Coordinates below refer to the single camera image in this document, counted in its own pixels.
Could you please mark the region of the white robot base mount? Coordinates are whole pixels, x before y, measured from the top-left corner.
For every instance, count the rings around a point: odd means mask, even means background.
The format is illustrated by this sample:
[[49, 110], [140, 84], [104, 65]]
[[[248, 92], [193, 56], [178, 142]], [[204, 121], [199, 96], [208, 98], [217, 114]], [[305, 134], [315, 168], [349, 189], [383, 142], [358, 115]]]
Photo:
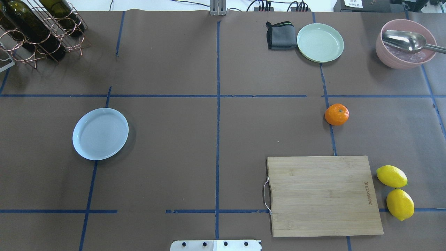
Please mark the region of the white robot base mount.
[[171, 251], [261, 251], [260, 240], [177, 240], [170, 246]]

